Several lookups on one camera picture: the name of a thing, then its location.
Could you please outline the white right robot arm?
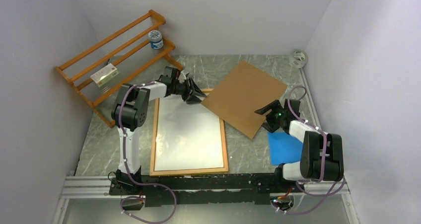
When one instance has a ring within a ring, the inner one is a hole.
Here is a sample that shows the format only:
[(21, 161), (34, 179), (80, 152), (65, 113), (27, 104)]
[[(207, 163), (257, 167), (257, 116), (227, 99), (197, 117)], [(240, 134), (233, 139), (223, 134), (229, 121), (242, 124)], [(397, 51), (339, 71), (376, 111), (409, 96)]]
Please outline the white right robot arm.
[(269, 133), (281, 129), (284, 134), (301, 143), (299, 160), (294, 163), (282, 162), (281, 173), (273, 178), (273, 186), (280, 192), (286, 191), (292, 181), (340, 181), (344, 177), (342, 137), (322, 132), (307, 121), (299, 121), (299, 108), (299, 100), (286, 99), (284, 105), (274, 100), (254, 111), (266, 116), (262, 127)]

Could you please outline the brown backing board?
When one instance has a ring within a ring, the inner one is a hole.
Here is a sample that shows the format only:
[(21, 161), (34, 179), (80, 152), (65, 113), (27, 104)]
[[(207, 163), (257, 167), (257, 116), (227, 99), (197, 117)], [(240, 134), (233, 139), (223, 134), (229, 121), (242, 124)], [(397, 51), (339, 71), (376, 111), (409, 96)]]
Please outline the brown backing board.
[(286, 89), (284, 82), (240, 61), (201, 104), (252, 139), (265, 120), (255, 110), (280, 99)]

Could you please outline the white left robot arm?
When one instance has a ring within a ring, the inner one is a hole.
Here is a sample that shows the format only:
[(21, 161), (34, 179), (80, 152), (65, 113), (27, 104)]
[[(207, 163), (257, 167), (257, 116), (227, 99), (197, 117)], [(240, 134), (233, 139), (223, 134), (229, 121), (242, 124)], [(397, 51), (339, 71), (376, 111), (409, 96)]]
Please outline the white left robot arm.
[(135, 174), (141, 168), (140, 129), (146, 121), (149, 102), (170, 95), (180, 96), (188, 105), (199, 104), (201, 98), (206, 97), (188, 74), (173, 67), (165, 67), (157, 80), (141, 84), (124, 83), (118, 91), (111, 117), (120, 137), (118, 171), (129, 175), (122, 183), (129, 194), (138, 193), (142, 187), (142, 180)]

